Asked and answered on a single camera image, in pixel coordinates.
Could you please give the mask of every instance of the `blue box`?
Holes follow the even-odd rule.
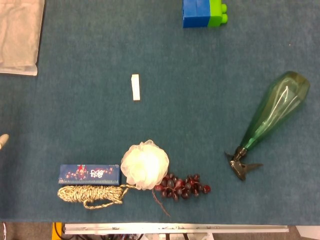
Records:
[[[210,17],[210,0],[182,0],[184,28],[207,27]]]
[[[64,164],[60,166],[59,184],[120,185],[119,165]]]

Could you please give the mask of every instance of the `string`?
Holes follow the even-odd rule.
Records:
[[[71,203],[83,203],[86,209],[106,208],[113,204],[122,204],[122,198],[129,189],[136,186],[123,184],[120,186],[101,185],[70,185],[58,190],[58,196],[62,200]],[[109,203],[101,205],[91,205],[94,201],[109,200]]]

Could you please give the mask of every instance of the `grape cluster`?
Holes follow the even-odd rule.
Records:
[[[170,173],[162,179],[161,184],[154,187],[154,190],[161,191],[163,198],[173,198],[175,202],[179,200],[179,197],[188,199],[191,194],[198,197],[201,192],[207,194],[211,191],[208,185],[201,185],[199,179],[199,174],[188,175],[185,180],[182,180]]]

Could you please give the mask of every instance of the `green lego block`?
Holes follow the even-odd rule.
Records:
[[[222,4],[221,0],[210,0],[210,20],[208,27],[218,27],[228,21],[227,5]]]

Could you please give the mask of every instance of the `cable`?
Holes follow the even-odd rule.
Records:
[[[74,235],[72,235],[70,238],[64,238],[62,236],[60,236],[60,234],[58,233],[58,230],[57,230],[57,224],[56,222],[54,222],[54,230],[55,230],[55,233],[56,235],[61,239],[61,240],[70,240],[74,237]]]
[[[141,238],[142,238],[143,235],[144,235],[144,234],[142,233],[137,240],[141,240]]]
[[[183,237],[184,237],[184,240],[189,240],[189,237],[188,237],[188,234],[187,234],[187,233],[184,233],[184,234],[183,234]]]
[[[7,226],[6,223],[3,222],[3,240],[7,239]]]

